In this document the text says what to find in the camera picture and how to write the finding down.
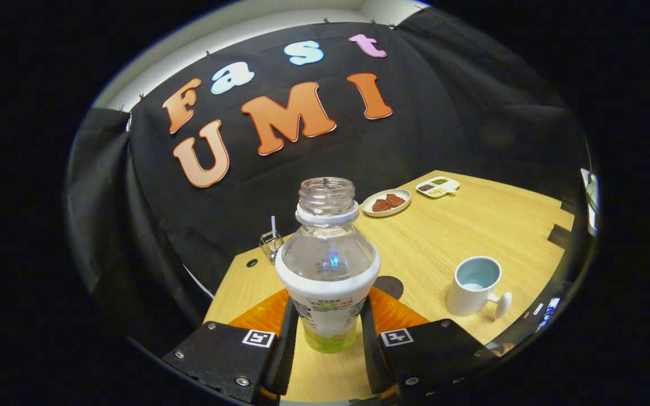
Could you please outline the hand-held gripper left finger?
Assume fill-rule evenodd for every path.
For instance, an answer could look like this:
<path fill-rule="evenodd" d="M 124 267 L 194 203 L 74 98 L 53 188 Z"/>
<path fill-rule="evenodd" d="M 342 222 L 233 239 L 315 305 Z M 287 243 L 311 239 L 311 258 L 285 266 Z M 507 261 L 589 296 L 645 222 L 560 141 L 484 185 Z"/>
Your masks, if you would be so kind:
<path fill-rule="evenodd" d="M 206 321 L 163 357 L 177 372 L 235 404 L 278 404 L 286 395 L 298 313 L 286 289 L 229 323 Z"/>

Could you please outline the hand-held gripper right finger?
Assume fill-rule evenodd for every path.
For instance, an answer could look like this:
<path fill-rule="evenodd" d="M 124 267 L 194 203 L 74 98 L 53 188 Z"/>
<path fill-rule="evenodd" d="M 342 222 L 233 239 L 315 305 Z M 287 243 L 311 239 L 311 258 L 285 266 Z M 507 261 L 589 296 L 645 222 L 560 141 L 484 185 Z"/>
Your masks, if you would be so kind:
<path fill-rule="evenodd" d="M 456 321 L 428 321 L 378 288 L 364 300 L 361 324 L 364 364 L 378 403 L 438 403 L 498 362 Z"/>

